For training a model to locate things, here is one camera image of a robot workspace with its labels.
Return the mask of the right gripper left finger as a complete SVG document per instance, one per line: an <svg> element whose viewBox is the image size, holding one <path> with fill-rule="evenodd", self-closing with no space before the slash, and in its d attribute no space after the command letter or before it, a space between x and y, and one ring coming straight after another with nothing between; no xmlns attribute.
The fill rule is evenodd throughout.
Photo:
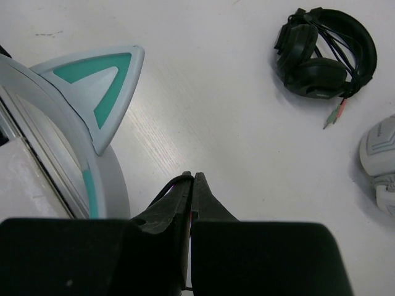
<svg viewBox="0 0 395 296"><path fill-rule="evenodd" d="M129 220L3 221L1 294L180 295L193 182L173 178Z"/></svg>

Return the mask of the front aluminium rail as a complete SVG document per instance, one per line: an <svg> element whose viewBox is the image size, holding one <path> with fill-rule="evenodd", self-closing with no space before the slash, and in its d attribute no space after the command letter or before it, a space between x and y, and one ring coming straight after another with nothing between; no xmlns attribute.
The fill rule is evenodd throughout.
<svg viewBox="0 0 395 296"><path fill-rule="evenodd" d="M17 97L1 89L1 219L87 218L22 112Z"/></svg>

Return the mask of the white grey headphones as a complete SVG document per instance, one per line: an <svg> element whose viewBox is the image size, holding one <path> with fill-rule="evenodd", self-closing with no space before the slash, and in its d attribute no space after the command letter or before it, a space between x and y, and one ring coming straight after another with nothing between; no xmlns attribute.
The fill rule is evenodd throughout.
<svg viewBox="0 0 395 296"><path fill-rule="evenodd" d="M385 118L361 139L360 162L372 178L376 204L387 215L394 216L394 115Z"/></svg>

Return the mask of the black headphones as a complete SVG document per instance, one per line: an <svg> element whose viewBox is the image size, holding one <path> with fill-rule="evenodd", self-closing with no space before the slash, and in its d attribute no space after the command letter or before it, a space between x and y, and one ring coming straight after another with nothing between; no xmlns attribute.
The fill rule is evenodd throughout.
<svg viewBox="0 0 395 296"><path fill-rule="evenodd" d="M321 7L291 14L274 49L276 73L288 91L311 99L341 98L325 126L335 124L347 101L370 82L378 62L373 38L357 19Z"/></svg>

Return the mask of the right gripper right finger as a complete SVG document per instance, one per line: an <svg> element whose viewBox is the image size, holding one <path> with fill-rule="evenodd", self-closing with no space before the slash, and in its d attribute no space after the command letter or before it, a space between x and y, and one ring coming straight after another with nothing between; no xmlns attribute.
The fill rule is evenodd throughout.
<svg viewBox="0 0 395 296"><path fill-rule="evenodd" d="M195 295L352 295L335 238L319 223L240 221L194 177Z"/></svg>

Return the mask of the teal cat ear headphones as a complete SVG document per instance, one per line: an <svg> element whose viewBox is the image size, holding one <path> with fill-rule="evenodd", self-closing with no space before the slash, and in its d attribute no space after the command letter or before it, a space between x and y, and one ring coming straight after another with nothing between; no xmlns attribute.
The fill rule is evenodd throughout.
<svg viewBox="0 0 395 296"><path fill-rule="evenodd" d="M33 67L1 56L1 85L40 109L69 142L93 219L130 217L127 186L110 144L135 92L144 54L138 45L111 46Z"/></svg>

